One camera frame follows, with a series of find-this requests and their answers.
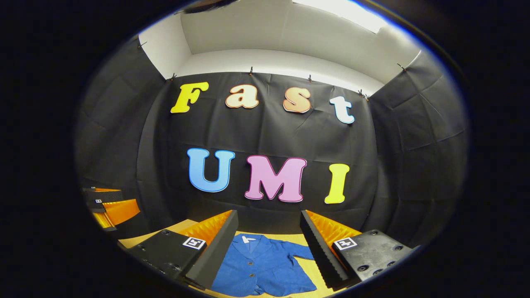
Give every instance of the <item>white ceiling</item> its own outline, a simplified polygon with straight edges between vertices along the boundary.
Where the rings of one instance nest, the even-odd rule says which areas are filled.
[[[420,51],[390,25],[377,34],[331,13],[292,0],[240,0],[217,10],[183,14],[192,54],[228,49],[268,49],[309,55],[349,67],[382,83]]]

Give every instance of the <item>black panel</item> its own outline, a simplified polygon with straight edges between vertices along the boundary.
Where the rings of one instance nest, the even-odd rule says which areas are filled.
[[[182,281],[207,246],[204,240],[191,239],[194,242],[190,242],[190,239],[162,230],[127,251],[152,270],[174,281]]]
[[[100,200],[101,203],[112,203],[112,202],[123,201],[123,194],[121,193],[121,190],[118,190],[118,191],[84,190],[83,193],[88,201]]]
[[[301,212],[300,228],[326,287],[336,290],[351,283],[351,276],[335,257],[306,211]]]
[[[219,267],[223,263],[226,251],[232,244],[238,224],[237,211],[233,210],[210,245],[186,273],[187,281],[191,281],[192,285],[201,288],[211,288]]]
[[[412,251],[378,230],[337,240],[332,248],[348,273],[361,281],[381,273]]]

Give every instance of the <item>clip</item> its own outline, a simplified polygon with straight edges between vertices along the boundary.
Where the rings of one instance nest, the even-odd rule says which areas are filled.
[[[396,63],[396,64],[399,65],[399,67],[401,67],[402,70],[407,71],[403,66],[401,66],[401,64],[399,63]]]

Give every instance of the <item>foam letter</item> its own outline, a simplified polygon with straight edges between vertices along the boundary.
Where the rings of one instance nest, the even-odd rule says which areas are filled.
[[[190,110],[188,107],[188,100],[190,103],[195,103],[199,98],[200,89],[201,91],[208,90],[208,82],[184,84],[180,86],[179,98],[176,100],[176,104],[171,108],[172,113],[186,113]]]
[[[226,100],[226,106],[229,108],[244,107],[246,109],[252,109],[260,103],[256,97],[258,96],[258,89],[252,85],[238,85],[230,89],[230,93]]]
[[[263,194],[260,192],[260,185],[263,185],[267,197],[272,200],[283,185],[284,190],[278,196],[280,201],[299,202],[303,199],[300,194],[300,186],[302,170],[307,165],[307,161],[298,158],[287,159],[277,175],[266,156],[251,155],[246,161],[251,166],[250,187],[249,191],[245,192],[246,198],[262,199]]]
[[[208,150],[191,148],[188,150],[190,157],[190,182],[196,188],[207,192],[218,192],[228,186],[230,180],[230,161],[235,157],[234,152],[219,150],[215,157],[219,159],[219,174],[217,181],[211,182],[204,178],[204,162],[210,155]]]
[[[284,109],[288,112],[305,113],[311,108],[308,89],[291,87],[285,91]]]
[[[342,163],[334,163],[330,165],[331,172],[331,188],[329,195],[324,199],[326,204],[338,204],[344,202],[344,181],[346,180],[346,173],[350,171],[350,167]]]
[[[346,108],[351,108],[351,102],[344,100],[344,97],[339,96],[330,99],[330,103],[335,105],[335,115],[342,123],[353,123],[355,118],[352,115],[348,115],[348,110]]]

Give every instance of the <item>black fabric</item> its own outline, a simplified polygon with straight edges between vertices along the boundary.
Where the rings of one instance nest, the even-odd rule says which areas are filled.
[[[145,119],[164,83],[138,46],[137,39],[124,44],[94,75],[80,101],[74,134],[82,187],[120,189],[124,199],[137,199],[135,221],[117,226],[123,238],[150,230],[136,185],[136,159]]]
[[[170,196],[164,183],[167,153],[163,140],[167,138],[167,133],[160,119],[165,112],[164,102],[170,89],[171,81],[166,81],[147,115],[138,148],[137,184],[152,232],[185,220],[187,212],[183,200]]]
[[[369,98],[381,160],[363,231],[426,244],[449,219],[465,179],[469,130],[463,99],[425,52]]]
[[[188,103],[190,110],[170,113],[180,86],[199,82],[208,82],[209,89],[200,93],[197,102]],[[372,116],[366,100],[359,94],[302,78],[261,73],[252,76],[248,73],[190,75],[177,77],[169,84],[167,92],[163,91],[159,96],[165,96],[162,106],[158,105],[157,99],[153,109],[159,110],[151,112],[158,119],[148,120],[148,123],[156,124],[157,128],[151,131],[157,137],[145,135],[145,140],[151,140],[146,141],[147,144],[155,142],[149,144],[149,151],[158,155],[159,161],[155,162],[160,168],[156,171],[164,177],[162,186],[158,190],[153,187],[152,193],[167,191],[163,197],[153,195],[150,198],[150,204],[154,208],[159,205],[162,213],[156,218],[149,216],[150,220],[175,220],[178,216],[174,216],[171,210],[182,210],[185,206],[187,218],[196,221],[235,209],[241,231],[288,234],[301,232],[299,213],[309,209],[354,229],[362,227],[377,185],[377,149]],[[258,106],[253,109],[226,106],[230,89],[240,84],[251,84],[258,89]],[[284,110],[282,101],[290,87],[310,91],[310,111],[298,114]],[[352,103],[350,112],[355,122],[350,125],[337,119],[334,106],[329,103],[331,98],[340,95]],[[204,192],[190,183],[186,152],[194,147],[210,152],[205,165],[205,178],[210,181],[215,181],[218,176],[218,160],[214,153],[217,150],[235,153],[230,182],[225,190]],[[250,184],[250,165],[246,158],[250,155],[267,156],[276,173],[289,157],[307,160],[302,175],[303,201],[281,202],[277,198],[281,191],[273,200],[245,198],[244,193]],[[150,157],[140,156],[139,162],[142,159],[149,160]],[[344,188],[346,200],[341,204],[327,205],[324,198],[330,190],[329,166],[333,163],[350,166]]]

